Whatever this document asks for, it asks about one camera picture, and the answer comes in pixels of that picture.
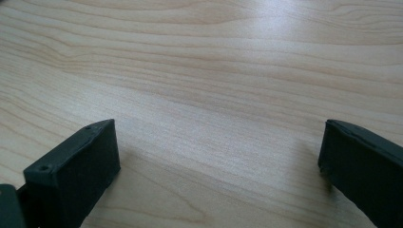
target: screw hole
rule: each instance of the screw hole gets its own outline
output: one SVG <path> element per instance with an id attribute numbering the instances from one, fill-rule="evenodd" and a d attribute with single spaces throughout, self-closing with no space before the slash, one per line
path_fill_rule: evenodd
<path id="1" fill-rule="evenodd" d="M 49 169 L 49 166 L 47 166 L 47 165 L 42 165 L 39 167 L 39 171 L 46 171 L 48 169 Z"/>

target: wood grain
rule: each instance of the wood grain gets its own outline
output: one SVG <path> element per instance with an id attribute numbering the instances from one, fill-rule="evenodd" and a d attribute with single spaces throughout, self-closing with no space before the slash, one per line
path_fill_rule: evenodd
<path id="1" fill-rule="evenodd" d="M 0 2 L 0 182 L 116 120 L 83 227 L 372 227 L 318 174 L 324 122 L 403 145 L 403 3 Z"/>

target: black plastic piece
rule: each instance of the black plastic piece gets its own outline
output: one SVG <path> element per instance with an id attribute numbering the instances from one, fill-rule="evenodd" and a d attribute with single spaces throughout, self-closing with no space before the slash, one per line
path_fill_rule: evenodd
<path id="1" fill-rule="evenodd" d="M 26 227 L 17 192 L 9 184 L 0 184 L 0 227 Z"/>
<path id="2" fill-rule="evenodd" d="M 24 170 L 19 215 L 28 228 L 80 227 L 120 168 L 114 120 L 88 125 Z"/>
<path id="3" fill-rule="evenodd" d="M 403 148 L 360 126 L 328 120 L 320 172 L 377 227 L 403 227 Z"/>

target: light wood surface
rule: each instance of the light wood surface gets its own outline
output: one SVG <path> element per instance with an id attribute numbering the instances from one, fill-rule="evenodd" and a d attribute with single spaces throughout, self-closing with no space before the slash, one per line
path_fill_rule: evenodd
<path id="1" fill-rule="evenodd" d="M 116 120 L 83 227 L 373 227 L 319 175 L 324 122 L 403 145 L 403 2 L 0 2 L 0 182 Z"/>

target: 3d printed part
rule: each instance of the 3d printed part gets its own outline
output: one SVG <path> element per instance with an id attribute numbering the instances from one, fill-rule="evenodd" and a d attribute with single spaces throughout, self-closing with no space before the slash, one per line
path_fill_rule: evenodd
<path id="1" fill-rule="evenodd" d="M 403 148 L 360 126 L 328 120 L 318 165 L 377 227 L 403 227 Z"/>
<path id="2" fill-rule="evenodd" d="M 119 170 L 114 121 L 82 128 L 24 170 L 26 184 L 17 195 L 25 224 L 80 227 Z"/>

